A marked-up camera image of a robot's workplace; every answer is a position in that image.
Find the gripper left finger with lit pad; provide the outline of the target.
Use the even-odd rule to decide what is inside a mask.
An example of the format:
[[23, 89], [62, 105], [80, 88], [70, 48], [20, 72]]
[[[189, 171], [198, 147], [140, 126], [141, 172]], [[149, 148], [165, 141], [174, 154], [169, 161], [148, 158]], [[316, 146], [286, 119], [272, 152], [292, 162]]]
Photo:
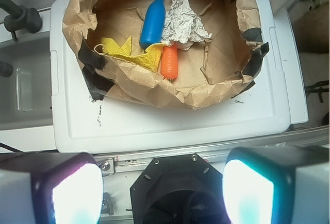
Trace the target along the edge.
[[103, 192], [89, 153], [1, 154], [1, 223], [98, 223]]

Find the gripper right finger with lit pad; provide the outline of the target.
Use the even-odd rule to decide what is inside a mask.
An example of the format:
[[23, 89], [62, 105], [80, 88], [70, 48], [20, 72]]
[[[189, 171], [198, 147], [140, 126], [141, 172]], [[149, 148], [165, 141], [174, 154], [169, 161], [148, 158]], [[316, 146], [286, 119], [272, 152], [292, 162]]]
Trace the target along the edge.
[[222, 191], [232, 223], [329, 223], [329, 148], [234, 148]]

